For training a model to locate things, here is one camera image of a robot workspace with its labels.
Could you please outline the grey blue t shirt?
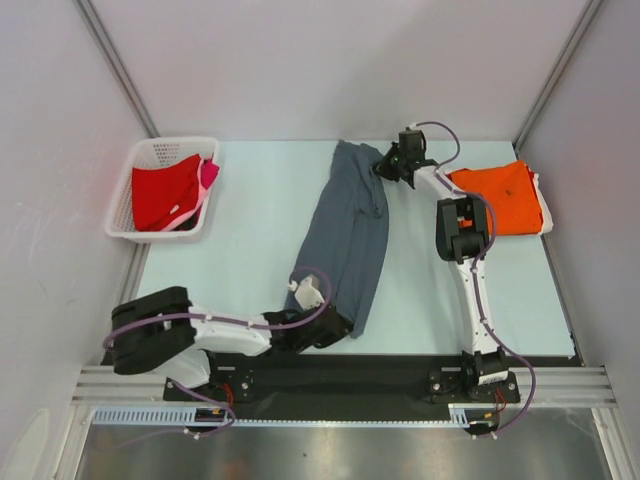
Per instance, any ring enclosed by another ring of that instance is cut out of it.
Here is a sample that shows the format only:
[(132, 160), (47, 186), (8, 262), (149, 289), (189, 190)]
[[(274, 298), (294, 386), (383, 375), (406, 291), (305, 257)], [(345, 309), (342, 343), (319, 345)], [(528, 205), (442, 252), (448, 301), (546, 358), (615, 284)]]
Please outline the grey blue t shirt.
[(333, 333), (315, 320), (307, 326), (318, 336), (313, 346), (329, 345), (364, 332), (385, 260), (390, 214), (381, 178), (374, 167), (382, 154), (367, 144), (340, 140), (329, 179), (298, 252), (291, 279), (327, 278), (336, 321)]

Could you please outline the left aluminium corner post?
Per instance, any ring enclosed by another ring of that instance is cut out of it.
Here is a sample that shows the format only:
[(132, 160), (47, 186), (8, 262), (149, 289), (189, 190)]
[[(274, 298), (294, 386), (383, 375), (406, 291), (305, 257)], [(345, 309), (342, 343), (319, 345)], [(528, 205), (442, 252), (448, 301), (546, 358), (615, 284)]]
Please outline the left aluminium corner post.
[(73, 4), (147, 137), (159, 137), (159, 130), (94, 2), (74, 0)]

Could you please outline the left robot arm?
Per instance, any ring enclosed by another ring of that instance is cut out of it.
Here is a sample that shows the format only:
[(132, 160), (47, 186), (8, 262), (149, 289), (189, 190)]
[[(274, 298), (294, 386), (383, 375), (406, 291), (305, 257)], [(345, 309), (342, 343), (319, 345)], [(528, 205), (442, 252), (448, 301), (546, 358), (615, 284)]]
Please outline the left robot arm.
[(353, 323), (337, 311), (315, 276), (292, 281), (289, 290), (292, 309), (234, 317), (202, 309), (186, 288), (170, 287), (114, 308), (104, 347), (116, 374), (157, 373), (207, 400), (221, 387), (215, 354), (299, 354), (351, 334)]

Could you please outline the aluminium frame rail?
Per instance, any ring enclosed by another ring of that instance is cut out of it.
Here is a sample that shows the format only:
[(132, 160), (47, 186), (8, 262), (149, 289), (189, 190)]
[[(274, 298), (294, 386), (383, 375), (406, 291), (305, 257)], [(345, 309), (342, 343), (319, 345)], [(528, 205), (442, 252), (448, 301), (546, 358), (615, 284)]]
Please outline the aluminium frame rail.
[(152, 405), (163, 401), (165, 378), (155, 373), (123, 376), (111, 366), (81, 369), (72, 403), (76, 405)]

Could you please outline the white plastic basket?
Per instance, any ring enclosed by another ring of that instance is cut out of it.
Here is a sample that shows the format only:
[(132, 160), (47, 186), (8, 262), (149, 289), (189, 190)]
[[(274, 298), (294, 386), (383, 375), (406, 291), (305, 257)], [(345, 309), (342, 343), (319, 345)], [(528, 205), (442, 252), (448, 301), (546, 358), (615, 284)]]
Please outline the white plastic basket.
[[(116, 191), (109, 207), (105, 232), (113, 238), (122, 238), (134, 243), (178, 243), (196, 242), (204, 230), (205, 218), (214, 190), (214, 184), (221, 175), (219, 157), (220, 142), (213, 137), (160, 137), (138, 142), (130, 151), (126, 166), (122, 171)], [(156, 169), (175, 165), (185, 158), (199, 154), (204, 159), (212, 159), (220, 166), (219, 175), (213, 183), (209, 196), (202, 207), (196, 227), (189, 231), (142, 232), (134, 227), (132, 213), (132, 169)]]

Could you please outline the pink shirt in basket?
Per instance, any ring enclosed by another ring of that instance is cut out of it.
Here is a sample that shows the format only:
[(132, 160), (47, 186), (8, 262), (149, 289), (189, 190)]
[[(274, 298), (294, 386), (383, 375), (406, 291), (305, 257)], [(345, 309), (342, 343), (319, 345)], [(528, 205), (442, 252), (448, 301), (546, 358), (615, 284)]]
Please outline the pink shirt in basket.
[(211, 187), (219, 175), (220, 166), (215, 164), (212, 159), (204, 159), (199, 170), (199, 191), (196, 202), (196, 209), (191, 216), (184, 218), (183, 222), (177, 224), (174, 231), (193, 230), (201, 216), (202, 207), (208, 198)]

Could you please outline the white folded t shirt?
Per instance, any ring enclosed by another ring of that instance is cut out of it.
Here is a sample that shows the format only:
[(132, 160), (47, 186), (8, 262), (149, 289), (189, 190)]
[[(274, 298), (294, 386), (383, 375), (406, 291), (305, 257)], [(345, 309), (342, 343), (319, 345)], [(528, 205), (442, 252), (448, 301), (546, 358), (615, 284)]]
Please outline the white folded t shirt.
[(544, 198), (544, 195), (542, 194), (541, 190), (540, 190), (540, 185), (539, 185), (539, 174), (538, 173), (533, 173), (532, 175), (532, 185), (536, 194), (536, 198), (537, 201), (539, 203), (539, 207), (541, 210), (541, 219), (542, 219), (542, 226), (541, 226), (541, 230), (538, 233), (539, 236), (542, 236), (544, 234), (548, 234), (550, 233), (553, 228), (554, 228), (554, 221), (553, 221), (553, 217), (551, 214), (551, 211), (548, 207), (548, 204)]

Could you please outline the right aluminium corner post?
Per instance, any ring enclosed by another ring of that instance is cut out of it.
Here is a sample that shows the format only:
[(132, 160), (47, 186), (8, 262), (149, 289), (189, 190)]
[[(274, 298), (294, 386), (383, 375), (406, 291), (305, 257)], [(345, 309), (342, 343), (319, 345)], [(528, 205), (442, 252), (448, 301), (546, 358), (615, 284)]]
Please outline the right aluminium corner post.
[(565, 73), (568, 71), (572, 61), (576, 57), (591, 26), (594, 24), (606, 4), (607, 1), (605, 0), (589, 0), (585, 2), (574, 26), (571, 28), (566, 41), (560, 49), (549, 74), (544, 80), (541, 90), (536, 96), (531, 108), (515, 135), (514, 140), (512, 141), (512, 147), (517, 156), (522, 152), (527, 140), (531, 136), (546, 107), (549, 105), (555, 91), (563, 80)]

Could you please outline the orange folded t shirt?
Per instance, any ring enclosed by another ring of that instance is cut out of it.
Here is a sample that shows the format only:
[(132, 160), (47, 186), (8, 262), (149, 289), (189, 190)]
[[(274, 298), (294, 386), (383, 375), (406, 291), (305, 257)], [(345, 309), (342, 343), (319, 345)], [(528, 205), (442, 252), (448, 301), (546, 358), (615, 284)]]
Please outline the orange folded t shirt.
[(447, 177), (461, 190), (481, 194), (497, 216), (497, 234), (538, 235), (541, 210), (532, 185), (534, 172), (522, 160), (485, 169), (460, 169)]

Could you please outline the aluminium corner post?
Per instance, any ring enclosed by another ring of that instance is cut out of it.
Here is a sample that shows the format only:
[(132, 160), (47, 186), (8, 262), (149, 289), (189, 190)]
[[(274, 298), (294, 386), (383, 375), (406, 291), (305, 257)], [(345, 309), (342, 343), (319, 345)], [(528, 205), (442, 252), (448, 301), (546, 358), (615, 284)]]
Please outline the aluminium corner post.
[(512, 141), (512, 147), (517, 156), (522, 152), (527, 140), (531, 136), (546, 107), (549, 105), (555, 91), (563, 80), (565, 73), (568, 71), (572, 61), (576, 57), (591, 26), (594, 24), (606, 4), (607, 1), (605, 0), (589, 0), (585, 2), (574, 26), (571, 28), (566, 41), (560, 49), (549, 74), (544, 80), (541, 90), (536, 96), (531, 108), (515, 135), (514, 140)]
[(74, 0), (73, 4), (147, 137), (159, 137), (159, 130), (94, 2)]

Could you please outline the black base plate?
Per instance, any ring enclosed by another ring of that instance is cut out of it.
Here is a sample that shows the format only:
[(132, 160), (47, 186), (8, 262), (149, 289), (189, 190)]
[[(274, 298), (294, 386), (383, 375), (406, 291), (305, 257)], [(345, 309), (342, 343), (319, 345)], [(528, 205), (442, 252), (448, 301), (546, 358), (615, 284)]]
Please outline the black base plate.
[(511, 373), (496, 388), (469, 392), (461, 388), (459, 355), (215, 354), (213, 367), (214, 378), (201, 387), (165, 380), (163, 400), (193, 402), (203, 395), (251, 413), (371, 414), (398, 407), (413, 414), (453, 403), (488, 409), (505, 400), (513, 406), (525, 399), (531, 379)]

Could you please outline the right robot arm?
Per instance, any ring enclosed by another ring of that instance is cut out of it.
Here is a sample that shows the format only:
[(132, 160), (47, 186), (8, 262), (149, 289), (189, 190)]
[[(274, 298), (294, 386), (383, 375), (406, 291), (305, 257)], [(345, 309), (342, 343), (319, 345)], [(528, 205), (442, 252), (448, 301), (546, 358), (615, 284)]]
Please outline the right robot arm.
[(469, 346), (461, 354), (461, 388), (473, 401), (484, 401), (508, 380), (504, 346), (495, 339), (485, 263), (495, 242), (493, 213), (479, 193), (463, 190), (444, 172), (444, 163), (427, 157), (423, 126), (449, 128), (440, 122), (419, 122), (399, 132), (375, 173), (427, 190), (436, 199), (435, 245), (439, 258), (456, 277), (469, 326)]

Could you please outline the red shirt in basket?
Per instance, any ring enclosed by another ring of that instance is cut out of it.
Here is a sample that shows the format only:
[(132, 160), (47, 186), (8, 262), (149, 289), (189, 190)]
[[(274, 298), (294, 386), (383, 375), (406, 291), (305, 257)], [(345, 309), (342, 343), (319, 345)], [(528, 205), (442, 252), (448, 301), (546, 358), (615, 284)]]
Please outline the red shirt in basket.
[(134, 227), (142, 232), (188, 231), (194, 228), (206, 196), (199, 154), (164, 168), (132, 169)]

